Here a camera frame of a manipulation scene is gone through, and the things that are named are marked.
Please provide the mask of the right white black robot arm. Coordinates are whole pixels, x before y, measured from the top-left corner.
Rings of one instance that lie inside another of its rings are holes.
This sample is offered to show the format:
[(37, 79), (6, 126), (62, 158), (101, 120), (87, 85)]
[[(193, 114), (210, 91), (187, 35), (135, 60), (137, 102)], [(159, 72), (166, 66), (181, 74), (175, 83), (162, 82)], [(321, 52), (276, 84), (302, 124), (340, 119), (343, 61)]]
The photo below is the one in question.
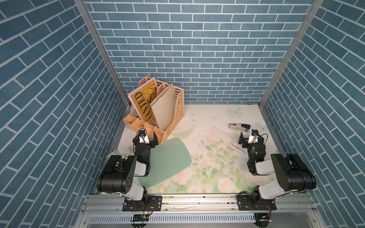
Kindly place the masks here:
[(249, 136), (240, 134), (238, 144), (247, 149), (247, 166), (252, 175), (276, 176), (272, 181), (254, 188), (253, 202), (274, 200), (288, 193), (316, 188), (313, 173), (297, 154), (271, 154), (271, 158), (266, 159), (265, 139), (258, 130), (251, 130)]

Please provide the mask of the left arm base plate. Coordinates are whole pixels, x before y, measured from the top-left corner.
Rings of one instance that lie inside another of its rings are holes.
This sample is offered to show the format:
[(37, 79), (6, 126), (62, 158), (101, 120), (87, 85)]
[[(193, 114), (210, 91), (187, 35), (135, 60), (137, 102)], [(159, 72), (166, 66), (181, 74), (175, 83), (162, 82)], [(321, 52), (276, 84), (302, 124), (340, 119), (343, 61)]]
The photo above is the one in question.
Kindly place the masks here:
[(126, 212), (154, 212), (161, 211), (162, 196), (147, 196), (142, 200), (135, 201), (131, 199), (125, 199), (123, 203), (122, 211)]

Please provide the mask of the green cutting board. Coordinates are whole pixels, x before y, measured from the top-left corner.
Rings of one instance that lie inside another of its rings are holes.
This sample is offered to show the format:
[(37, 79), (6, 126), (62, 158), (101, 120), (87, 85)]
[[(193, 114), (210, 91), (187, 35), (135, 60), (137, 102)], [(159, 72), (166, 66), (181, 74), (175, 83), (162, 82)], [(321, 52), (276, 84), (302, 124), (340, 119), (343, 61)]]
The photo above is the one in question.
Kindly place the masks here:
[(172, 138), (151, 150), (150, 173), (138, 180), (143, 187), (150, 188), (175, 176), (191, 163), (185, 144), (179, 138)]

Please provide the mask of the white cleaver knife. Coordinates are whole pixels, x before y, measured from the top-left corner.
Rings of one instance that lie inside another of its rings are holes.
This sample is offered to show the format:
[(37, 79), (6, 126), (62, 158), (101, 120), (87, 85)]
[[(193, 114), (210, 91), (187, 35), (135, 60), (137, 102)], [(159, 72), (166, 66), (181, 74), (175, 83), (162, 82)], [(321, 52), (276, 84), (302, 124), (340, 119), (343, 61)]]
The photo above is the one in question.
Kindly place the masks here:
[(210, 132), (213, 133), (214, 135), (216, 135), (222, 141), (224, 141), (233, 150), (235, 150), (235, 151), (237, 151), (237, 152), (239, 152), (241, 154), (245, 154), (245, 152), (243, 150), (241, 150), (240, 148), (238, 148), (237, 146), (235, 146), (235, 145), (232, 144), (233, 138), (230, 137), (225, 132), (221, 131), (220, 129), (218, 129), (218, 128), (214, 127), (214, 126), (212, 128), (210, 128)]

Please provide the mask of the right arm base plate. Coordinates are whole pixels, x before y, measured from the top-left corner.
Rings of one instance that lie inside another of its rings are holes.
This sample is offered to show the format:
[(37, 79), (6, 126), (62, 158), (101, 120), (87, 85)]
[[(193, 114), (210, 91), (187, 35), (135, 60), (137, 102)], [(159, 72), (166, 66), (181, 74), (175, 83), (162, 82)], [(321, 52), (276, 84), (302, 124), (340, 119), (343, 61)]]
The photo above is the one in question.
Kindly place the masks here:
[(237, 204), (240, 211), (275, 211), (273, 199), (261, 199), (251, 195), (238, 195)]

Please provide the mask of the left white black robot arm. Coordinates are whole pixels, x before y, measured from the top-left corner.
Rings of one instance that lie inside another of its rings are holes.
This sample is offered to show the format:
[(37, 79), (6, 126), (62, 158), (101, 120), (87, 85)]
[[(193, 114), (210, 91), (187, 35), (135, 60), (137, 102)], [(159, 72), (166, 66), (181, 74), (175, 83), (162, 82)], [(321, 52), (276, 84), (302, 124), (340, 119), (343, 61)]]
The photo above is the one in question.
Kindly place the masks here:
[(149, 140), (147, 130), (140, 129), (133, 139), (134, 154), (127, 157), (112, 155), (97, 180), (98, 192), (120, 194), (128, 201), (147, 204), (148, 193), (145, 187), (138, 185), (135, 177), (146, 177), (151, 168), (151, 149), (159, 144), (153, 134)]

